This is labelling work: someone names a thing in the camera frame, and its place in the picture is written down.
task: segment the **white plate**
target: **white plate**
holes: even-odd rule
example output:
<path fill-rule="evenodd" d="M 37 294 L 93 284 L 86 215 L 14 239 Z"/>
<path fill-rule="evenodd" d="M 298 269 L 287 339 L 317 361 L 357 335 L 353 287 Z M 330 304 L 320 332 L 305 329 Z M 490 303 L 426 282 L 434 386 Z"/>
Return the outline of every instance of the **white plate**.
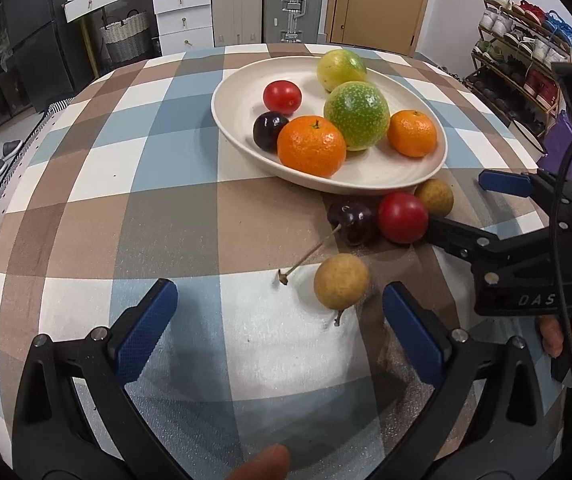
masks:
<path fill-rule="evenodd" d="M 348 152 L 346 162 L 331 178 L 313 176 L 282 165 L 277 155 L 260 149 L 253 141 L 253 123 L 266 111 L 262 95 L 268 83 L 285 79 L 301 89 L 300 108 L 293 117 L 324 115 L 328 94 L 317 80 L 319 58 L 276 57 L 240 68 L 215 88 L 210 102 L 212 116 L 224 136 L 241 153 L 250 156 L 266 171 L 300 186 L 338 194 L 384 194 L 393 189 L 416 186 L 431 178 L 444 164 L 448 145 L 444 128 L 432 110 L 396 81 L 368 69 L 368 81 L 384 94 L 390 113 L 419 110 L 437 128 L 437 149 L 414 159 L 393 150 L 386 137 L 362 152 Z"/>

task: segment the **table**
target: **table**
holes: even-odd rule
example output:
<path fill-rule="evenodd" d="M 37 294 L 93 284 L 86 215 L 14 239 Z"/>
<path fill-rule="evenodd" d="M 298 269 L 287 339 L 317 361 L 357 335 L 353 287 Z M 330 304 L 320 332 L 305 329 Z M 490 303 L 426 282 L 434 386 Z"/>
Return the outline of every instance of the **table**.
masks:
<path fill-rule="evenodd" d="M 224 478 L 274 442 L 293 453 L 290 478 L 364 478 L 428 399 L 381 311 L 381 289 L 406 284 L 450 328 L 505 342 L 522 335 L 542 384 L 551 444 L 560 388 L 532 318 L 481 319 L 468 264 L 427 244 L 326 244 L 288 287 L 290 267 L 326 236 L 332 196 L 263 173 L 218 132 L 217 84 L 248 63 L 322 56 L 336 46 L 239 45 L 120 68 L 78 95 L 41 140 L 0 229 L 0 450 L 10 460 L 16 389 L 31 339 L 85 336 L 136 304 L 158 277 L 178 286 L 178 311 L 140 380 L 127 386 L 162 443 L 194 478 Z M 424 99 L 449 152 L 451 218 L 500 237 L 542 227 L 530 200 L 486 193 L 482 168 L 533 170 L 519 142 L 456 79 L 419 60 L 356 49 L 368 67 Z M 312 277 L 351 250 L 373 293 L 342 316 L 317 303 Z M 78 392 L 104 449 L 117 454 L 86 387 Z M 463 435 L 475 395 L 445 446 Z"/>

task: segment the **suitcase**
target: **suitcase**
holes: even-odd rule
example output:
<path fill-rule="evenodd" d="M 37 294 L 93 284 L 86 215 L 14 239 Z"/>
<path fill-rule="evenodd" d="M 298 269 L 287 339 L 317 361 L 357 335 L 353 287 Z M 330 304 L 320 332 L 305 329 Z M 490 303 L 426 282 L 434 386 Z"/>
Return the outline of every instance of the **suitcase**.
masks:
<path fill-rule="evenodd" d="M 317 43 L 322 0 L 264 0 L 265 43 Z"/>

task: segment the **red tomato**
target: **red tomato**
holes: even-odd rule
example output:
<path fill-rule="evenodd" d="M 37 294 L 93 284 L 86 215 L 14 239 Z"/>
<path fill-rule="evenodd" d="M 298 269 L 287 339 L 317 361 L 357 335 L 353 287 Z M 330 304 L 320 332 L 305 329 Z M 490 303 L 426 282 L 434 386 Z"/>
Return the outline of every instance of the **red tomato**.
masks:
<path fill-rule="evenodd" d="M 381 233 L 396 244 L 412 244 L 428 229 L 428 211 L 410 193 L 394 191 L 380 203 L 378 225 Z"/>
<path fill-rule="evenodd" d="M 264 104 L 271 112 L 290 115 L 301 105 L 301 90 L 290 81 L 273 81 L 264 89 Z"/>

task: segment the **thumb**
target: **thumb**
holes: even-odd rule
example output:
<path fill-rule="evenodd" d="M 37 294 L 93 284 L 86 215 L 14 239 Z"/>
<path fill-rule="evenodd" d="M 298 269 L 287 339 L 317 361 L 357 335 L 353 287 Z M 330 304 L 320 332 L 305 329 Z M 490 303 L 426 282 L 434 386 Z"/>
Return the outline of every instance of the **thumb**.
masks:
<path fill-rule="evenodd" d="M 288 449 L 274 444 L 235 469 L 226 480 L 284 480 L 289 467 Z"/>

